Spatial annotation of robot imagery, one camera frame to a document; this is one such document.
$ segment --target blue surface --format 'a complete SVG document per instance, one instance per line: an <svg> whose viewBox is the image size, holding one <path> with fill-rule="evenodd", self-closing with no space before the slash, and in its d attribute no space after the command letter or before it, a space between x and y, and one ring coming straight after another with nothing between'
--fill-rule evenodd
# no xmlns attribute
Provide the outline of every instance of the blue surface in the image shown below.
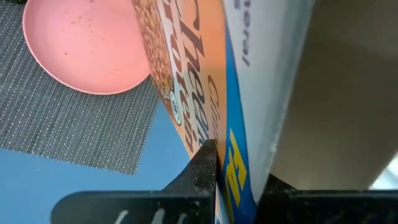
<svg viewBox="0 0 398 224"><path fill-rule="evenodd" d="M250 176L249 158L246 144L246 131L239 92L238 74L231 36L226 28L226 92L227 92L227 122L226 122L226 156L222 170L226 181L227 205L233 214L235 223L252 223L256 216L257 205L253 200Z"/></svg>
<svg viewBox="0 0 398 224"><path fill-rule="evenodd" d="M52 207L81 190L160 190L188 160L161 103L133 176L0 149L0 223L48 224Z"/></svg>

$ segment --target pink plate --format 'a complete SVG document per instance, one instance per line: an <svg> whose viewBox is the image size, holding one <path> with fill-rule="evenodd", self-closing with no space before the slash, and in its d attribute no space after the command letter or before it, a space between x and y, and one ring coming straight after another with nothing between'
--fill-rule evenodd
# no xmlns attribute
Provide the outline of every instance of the pink plate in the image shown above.
<svg viewBox="0 0 398 224"><path fill-rule="evenodd" d="M131 0L28 0L23 27L36 61L76 90L120 93L150 73Z"/></svg>

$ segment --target cereal box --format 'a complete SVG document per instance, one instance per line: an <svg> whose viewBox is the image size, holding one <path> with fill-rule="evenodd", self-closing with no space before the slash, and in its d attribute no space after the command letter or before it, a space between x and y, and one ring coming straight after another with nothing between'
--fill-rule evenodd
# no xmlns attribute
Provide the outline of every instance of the cereal box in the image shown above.
<svg viewBox="0 0 398 224"><path fill-rule="evenodd" d="M192 157L217 141L216 223L251 223L313 0L132 0L151 76Z"/></svg>

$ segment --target woven placemat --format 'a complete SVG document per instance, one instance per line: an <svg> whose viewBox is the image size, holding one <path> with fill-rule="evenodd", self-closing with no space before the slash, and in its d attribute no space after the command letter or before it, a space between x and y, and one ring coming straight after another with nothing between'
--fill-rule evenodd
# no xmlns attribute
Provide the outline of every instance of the woven placemat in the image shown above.
<svg viewBox="0 0 398 224"><path fill-rule="evenodd" d="M0 0L0 147L133 174L158 102L151 80L113 96L65 87L31 56L23 8Z"/></svg>

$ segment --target cereal piece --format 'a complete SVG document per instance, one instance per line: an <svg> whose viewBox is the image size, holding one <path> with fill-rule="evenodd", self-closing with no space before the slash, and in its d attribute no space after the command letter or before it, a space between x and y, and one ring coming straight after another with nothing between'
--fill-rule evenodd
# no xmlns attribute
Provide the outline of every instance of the cereal piece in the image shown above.
<svg viewBox="0 0 398 224"><path fill-rule="evenodd" d="M169 100L173 90L172 69L156 0L132 0L137 12L152 78L160 94Z"/></svg>

